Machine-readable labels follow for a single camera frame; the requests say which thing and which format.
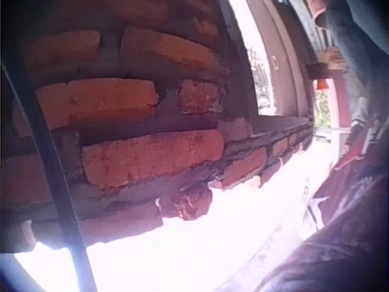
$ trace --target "black metal bar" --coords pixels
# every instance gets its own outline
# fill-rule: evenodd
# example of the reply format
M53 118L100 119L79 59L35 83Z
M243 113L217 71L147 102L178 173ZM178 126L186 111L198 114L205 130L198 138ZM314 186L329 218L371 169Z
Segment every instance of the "black metal bar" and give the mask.
M69 188L58 158L57 149L41 112L35 92L14 41L2 40L1 67L31 129L41 158L63 237L69 248L82 292L97 291L80 227L74 212Z

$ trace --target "person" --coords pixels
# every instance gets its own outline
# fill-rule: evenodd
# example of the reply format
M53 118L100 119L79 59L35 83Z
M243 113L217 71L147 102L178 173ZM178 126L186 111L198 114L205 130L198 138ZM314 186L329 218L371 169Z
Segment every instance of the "person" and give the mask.
M348 149L309 203L306 216L314 230L258 292L389 288L388 54L356 24L351 2L327 0L326 15L331 35L366 95L353 115ZM367 17L374 20L374 15Z

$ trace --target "brick wall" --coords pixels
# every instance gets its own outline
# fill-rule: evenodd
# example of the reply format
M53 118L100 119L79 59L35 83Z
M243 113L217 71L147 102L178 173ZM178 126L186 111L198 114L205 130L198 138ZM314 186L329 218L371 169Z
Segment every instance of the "brick wall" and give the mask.
M309 124L253 136L231 90L229 41L206 0L60 1L20 39L87 244L152 230L163 216L195 220L212 202L208 184L262 185L310 143ZM30 218L38 240L60 247L29 128L15 103L10 112L2 206L9 224Z

